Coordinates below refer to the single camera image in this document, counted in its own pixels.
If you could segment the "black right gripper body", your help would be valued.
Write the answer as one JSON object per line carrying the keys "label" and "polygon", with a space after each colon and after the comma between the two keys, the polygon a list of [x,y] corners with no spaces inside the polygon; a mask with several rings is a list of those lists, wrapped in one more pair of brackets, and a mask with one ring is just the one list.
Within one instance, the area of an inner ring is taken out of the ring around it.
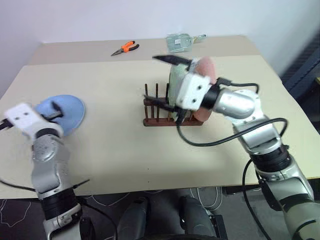
{"label": "black right gripper body", "polygon": [[176,125],[190,125],[192,122],[193,111],[176,107]]}

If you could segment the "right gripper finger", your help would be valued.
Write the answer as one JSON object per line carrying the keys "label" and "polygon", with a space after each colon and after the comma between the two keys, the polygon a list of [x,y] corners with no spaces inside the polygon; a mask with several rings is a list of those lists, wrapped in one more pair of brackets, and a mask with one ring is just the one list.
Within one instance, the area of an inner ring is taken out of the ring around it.
{"label": "right gripper finger", "polygon": [[145,106],[156,106],[168,112],[177,112],[178,107],[170,105],[165,98],[144,95],[143,104]]}
{"label": "right gripper finger", "polygon": [[162,61],[162,62],[166,62],[171,65],[176,65],[176,66],[179,64],[183,64],[186,66],[189,66],[192,64],[191,59],[187,59],[187,58],[180,57],[177,55],[155,55],[152,58],[159,60],[159,61]]}

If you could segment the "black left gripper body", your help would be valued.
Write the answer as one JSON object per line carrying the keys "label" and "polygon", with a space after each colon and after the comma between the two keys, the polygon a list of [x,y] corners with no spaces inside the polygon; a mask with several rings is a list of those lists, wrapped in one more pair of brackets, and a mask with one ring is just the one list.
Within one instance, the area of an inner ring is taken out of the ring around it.
{"label": "black left gripper body", "polygon": [[52,114],[49,114],[49,115],[44,115],[44,114],[40,114],[46,121],[52,121],[56,118],[59,118],[60,117],[60,113],[59,112],[54,112]]}

